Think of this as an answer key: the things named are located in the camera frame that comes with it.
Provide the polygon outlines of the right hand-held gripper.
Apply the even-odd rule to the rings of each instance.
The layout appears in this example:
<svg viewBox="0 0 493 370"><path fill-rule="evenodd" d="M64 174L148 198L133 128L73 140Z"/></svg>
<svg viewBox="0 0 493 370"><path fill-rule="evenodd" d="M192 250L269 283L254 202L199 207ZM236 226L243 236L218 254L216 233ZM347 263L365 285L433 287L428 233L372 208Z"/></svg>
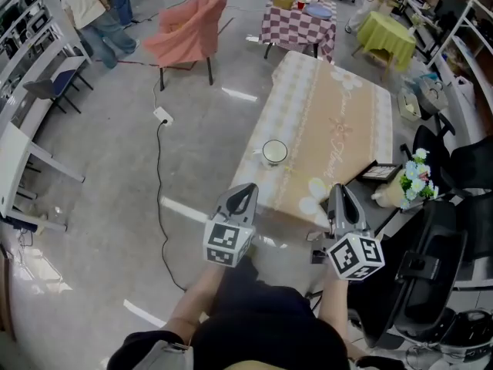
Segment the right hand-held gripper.
<svg viewBox="0 0 493 370"><path fill-rule="evenodd" d="M328 198L330 239L325 264L341 280L362 281L385 266L381 242L367 224L363 207L345 185L335 184Z"/></svg>

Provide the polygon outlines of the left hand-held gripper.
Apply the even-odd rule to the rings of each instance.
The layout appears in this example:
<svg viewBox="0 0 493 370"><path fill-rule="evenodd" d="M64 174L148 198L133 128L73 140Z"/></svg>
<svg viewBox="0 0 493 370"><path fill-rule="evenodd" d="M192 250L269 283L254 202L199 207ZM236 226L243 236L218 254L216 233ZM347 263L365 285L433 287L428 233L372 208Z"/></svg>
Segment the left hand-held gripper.
<svg viewBox="0 0 493 370"><path fill-rule="evenodd" d="M239 264L256 233L253 219L258 194L259 189L255 183L244 183L219 196L216 212L205 225L205 261L226 267L236 267Z"/></svg>

